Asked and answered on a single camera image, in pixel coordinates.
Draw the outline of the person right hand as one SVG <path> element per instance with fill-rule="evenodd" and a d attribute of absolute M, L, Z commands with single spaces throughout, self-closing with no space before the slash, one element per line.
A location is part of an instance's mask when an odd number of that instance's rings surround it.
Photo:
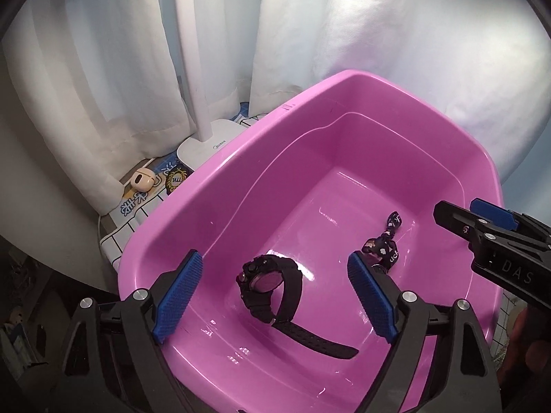
<path fill-rule="evenodd" d="M 519 312 L 503 363 L 497 372 L 498 382 L 504 384 L 521 364 L 538 375 L 550 367 L 549 311 L 527 306 Z"/>

